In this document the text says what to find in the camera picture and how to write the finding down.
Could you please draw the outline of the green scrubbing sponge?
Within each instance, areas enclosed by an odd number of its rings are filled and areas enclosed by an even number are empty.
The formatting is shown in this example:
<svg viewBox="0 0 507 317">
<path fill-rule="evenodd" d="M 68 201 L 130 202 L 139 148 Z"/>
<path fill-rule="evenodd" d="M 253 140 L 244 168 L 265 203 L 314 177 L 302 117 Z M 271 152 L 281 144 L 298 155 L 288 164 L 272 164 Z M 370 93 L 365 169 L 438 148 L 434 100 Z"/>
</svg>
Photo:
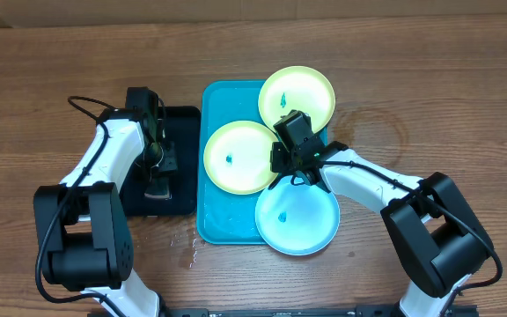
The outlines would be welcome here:
<svg viewBox="0 0 507 317">
<path fill-rule="evenodd" d="M 167 200 L 171 198 L 169 176 L 151 176 L 144 196 L 153 200 Z"/>
</svg>

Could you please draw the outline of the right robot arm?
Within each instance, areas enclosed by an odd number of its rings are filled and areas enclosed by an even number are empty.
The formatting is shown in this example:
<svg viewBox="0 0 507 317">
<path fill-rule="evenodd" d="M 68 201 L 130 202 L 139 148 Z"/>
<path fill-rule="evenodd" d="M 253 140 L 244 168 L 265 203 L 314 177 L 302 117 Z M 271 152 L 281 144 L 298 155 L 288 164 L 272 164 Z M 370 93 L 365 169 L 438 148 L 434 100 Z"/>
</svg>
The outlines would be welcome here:
<svg viewBox="0 0 507 317">
<path fill-rule="evenodd" d="M 271 169 L 291 186 L 342 195 L 378 213 L 410 284 L 403 316 L 456 316 L 463 291 L 498 282 L 503 265 L 488 233 L 447 175 L 390 171 L 346 144 L 324 144 L 310 117 L 292 110 L 274 125 Z"/>
</svg>

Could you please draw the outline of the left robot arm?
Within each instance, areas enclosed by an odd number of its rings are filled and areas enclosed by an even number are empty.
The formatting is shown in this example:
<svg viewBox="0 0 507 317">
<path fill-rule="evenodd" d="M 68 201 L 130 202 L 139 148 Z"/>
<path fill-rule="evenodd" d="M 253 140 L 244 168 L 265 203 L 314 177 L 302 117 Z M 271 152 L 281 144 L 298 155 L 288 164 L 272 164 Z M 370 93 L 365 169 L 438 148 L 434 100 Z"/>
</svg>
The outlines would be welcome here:
<svg viewBox="0 0 507 317">
<path fill-rule="evenodd" d="M 92 119 L 95 137 L 77 166 L 33 197 L 37 290 L 55 304 L 95 299 L 113 316 L 166 316 L 163 299 L 134 270 L 121 202 L 128 176 L 165 193 L 177 170 L 165 103 L 147 87 L 129 87 L 123 108 L 105 104 Z"/>
</svg>

